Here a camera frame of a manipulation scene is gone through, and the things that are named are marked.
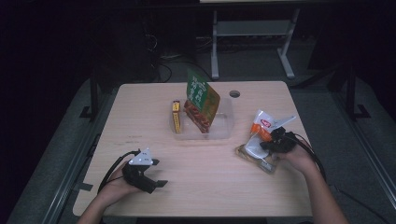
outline finger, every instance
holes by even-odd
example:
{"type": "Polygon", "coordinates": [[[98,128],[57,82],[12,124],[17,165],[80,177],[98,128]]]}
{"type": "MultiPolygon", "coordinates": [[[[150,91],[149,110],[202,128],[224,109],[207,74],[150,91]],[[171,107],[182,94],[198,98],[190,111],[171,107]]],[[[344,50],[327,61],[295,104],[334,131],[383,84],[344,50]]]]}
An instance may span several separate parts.
{"type": "Polygon", "coordinates": [[[122,175],[122,168],[125,166],[125,164],[126,164],[127,162],[128,162],[128,161],[123,162],[122,165],[120,165],[120,166],[113,172],[113,174],[111,174],[110,178],[111,178],[111,179],[114,179],[114,178],[116,178],[117,176],[121,176],[121,175],[122,175]]]}
{"type": "Polygon", "coordinates": [[[276,153],[276,156],[277,156],[278,158],[280,158],[281,160],[286,159],[286,153],[276,153]]]}
{"type": "Polygon", "coordinates": [[[139,191],[142,191],[142,190],[138,189],[137,187],[132,186],[132,185],[130,185],[128,188],[128,193],[135,193],[135,192],[139,192],[139,191]]]}

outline dark background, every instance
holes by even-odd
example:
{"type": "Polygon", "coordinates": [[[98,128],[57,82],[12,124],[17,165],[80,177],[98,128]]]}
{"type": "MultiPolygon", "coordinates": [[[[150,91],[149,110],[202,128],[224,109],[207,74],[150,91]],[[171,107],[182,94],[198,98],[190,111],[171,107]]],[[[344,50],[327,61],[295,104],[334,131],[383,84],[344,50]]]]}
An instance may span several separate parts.
{"type": "MultiPolygon", "coordinates": [[[[7,221],[75,93],[92,73],[102,91],[123,82],[150,82],[158,55],[147,51],[147,29],[156,30],[164,48],[178,46],[192,58],[195,36],[211,32],[208,11],[157,12],[142,24],[141,15],[108,9],[106,1],[0,0],[0,222],[7,221]]],[[[359,77],[394,119],[395,9],[387,0],[308,7],[294,36],[318,39],[313,68],[329,67],[340,56],[352,58],[359,77]]]]}

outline black cable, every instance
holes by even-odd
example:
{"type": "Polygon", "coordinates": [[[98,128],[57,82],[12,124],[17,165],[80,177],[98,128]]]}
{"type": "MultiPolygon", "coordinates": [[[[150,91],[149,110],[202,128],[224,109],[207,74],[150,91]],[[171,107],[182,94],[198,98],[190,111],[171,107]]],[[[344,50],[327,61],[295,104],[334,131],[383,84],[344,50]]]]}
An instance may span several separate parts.
{"type": "Polygon", "coordinates": [[[189,61],[183,61],[183,62],[167,62],[167,63],[190,63],[190,64],[193,64],[193,65],[195,65],[196,67],[198,67],[198,68],[200,68],[205,74],[206,74],[206,76],[210,79],[210,81],[214,81],[213,80],[213,78],[212,78],[212,76],[210,76],[207,72],[206,72],[206,70],[201,66],[201,65],[199,65],[198,63],[192,63],[192,62],[189,62],[189,61]]]}
{"type": "Polygon", "coordinates": [[[199,39],[199,38],[196,39],[196,44],[199,44],[199,46],[196,47],[197,52],[203,53],[203,52],[205,52],[205,50],[212,48],[212,46],[213,46],[212,37],[207,37],[206,39],[208,39],[208,41],[204,42],[204,44],[198,43],[199,41],[201,41],[201,39],[199,39]]]}
{"type": "Polygon", "coordinates": [[[119,157],[119,158],[116,160],[116,162],[114,162],[114,164],[110,167],[110,169],[107,171],[105,177],[103,178],[103,180],[102,180],[102,182],[101,182],[101,184],[100,184],[100,186],[99,186],[98,193],[99,193],[99,192],[102,190],[102,188],[109,182],[109,181],[107,181],[108,178],[111,176],[111,174],[113,174],[113,171],[114,171],[114,170],[116,169],[116,167],[120,164],[120,162],[121,162],[125,157],[127,157],[127,156],[129,156],[129,155],[131,155],[131,154],[136,155],[135,153],[136,153],[136,151],[127,152],[127,153],[125,153],[123,156],[119,157]]]}
{"type": "Polygon", "coordinates": [[[357,200],[356,198],[354,198],[352,195],[346,193],[345,191],[337,188],[335,185],[331,185],[333,186],[338,192],[344,194],[345,196],[347,196],[350,200],[354,201],[355,203],[360,204],[361,206],[363,206],[364,208],[366,208],[367,210],[369,210],[371,213],[373,213],[374,215],[376,215],[379,219],[381,219],[384,223],[390,224],[390,222],[388,222],[384,217],[382,217],[381,215],[379,215],[379,213],[377,213],[373,208],[369,207],[368,205],[362,203],[361,201],[357,200]]]}
{"type": "Polygon", "coordinates": [[[114,179],[111,179],[111,180],[109,180],[109,181],[107,181],[107,184],[110,183],[110,182],[112,182],[112,181],[118,180],[118,179],[120,179],[120,178],[123,178],[123,175],[122,175],[122,176],[119,176],[119,177],[116,177],[116,178],[114,178],[114,179]]]}
{"type": "Polygon", "coordinates": [[[159,63],[158,65],[159,65],[159,66],[162,66],[162,67],[165,67],[165,68],[168,69],[168,71],[169,71],[169,76],[168,76],[168,78],[167,78],[166,80],[164,80],[164,81],[163,81],[163,79],[161,78],[161,73],[158,72],[158,82],[162,82],[162,83],[168,82],[169,79],[171,79],[171,77],[172,77],[172,75],[173,75],[172,69],[171,69],[170,67],[166,66],[166,65],[163,64],[163,63],[159,63]]]}
{"type": "Polygon", "coordinates": [[[218,53],[234,54],[239,51],[242,51],[241,48],[242,48],[242,44],[235,43],[231,38],[218,41],[218,53]]]}
{"type": "Polygon", "coordinates": [[[305,138],[303,138],[302,136],[300,136],[299,134],[295,133],[294,135],[299,136],[301,139],[303,139],[308,145],[309,147],[311,147],[311,145],[308,143],[308,141],[306,141],[305,138]]]}

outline hand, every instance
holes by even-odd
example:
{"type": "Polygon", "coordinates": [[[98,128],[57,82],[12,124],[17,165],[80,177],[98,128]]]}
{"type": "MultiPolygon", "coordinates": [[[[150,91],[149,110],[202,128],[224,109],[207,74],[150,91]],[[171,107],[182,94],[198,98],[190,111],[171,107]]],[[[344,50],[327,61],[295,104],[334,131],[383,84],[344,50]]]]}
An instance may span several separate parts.
{"type": "Polygon", "coordinates": [[[138,192],[134,186],[129,185],[122,177],[122,168],[127,163],[124,162],[108,179],[107,184],[98,193],[96,198],[100,200],[101,204],[105,207],[109,207],[111,204],[116,203],[124,196],[138,192]]]}
{"type": "Polygon", "coordinates": [[[140,190],[135,188],[134,186],[129,185],[122,178],[122,168],[125,166],[126,162],[124,162],[110,176],[107,184],[102,188],[98,195],[96,195],[90,205],[88,205],[87,209],[78,220],[78,224],[99,223],[103,213],[111,204],[116,203],[121,198],[125,197],[130,193],[138,192],[140,190]]]}
{"type": "Polygon", "coordinates": [[[288,153],[278,153],[277,156],[290,162],[290,164],[298,171],[305,175],[309,171],[318,171],[318,167],[315,165],[314,161],[308,152],[305,151],[300,145],[296,145],[292,151],[288,153]]]}

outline orange object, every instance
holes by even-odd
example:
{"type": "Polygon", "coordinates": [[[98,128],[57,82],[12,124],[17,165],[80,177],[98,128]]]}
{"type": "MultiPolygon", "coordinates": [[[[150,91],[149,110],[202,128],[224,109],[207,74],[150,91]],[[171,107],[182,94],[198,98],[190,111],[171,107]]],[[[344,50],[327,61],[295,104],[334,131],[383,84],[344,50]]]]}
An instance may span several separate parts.
{"type": "Polygon", "coordinates": [[[271,134],[265,130],[260,124],[258,123],[253,123],[253,125],[250,128],[250,134],[258,133],[262,141],[264,142],[271,142],[272,137],[271,134]]]}

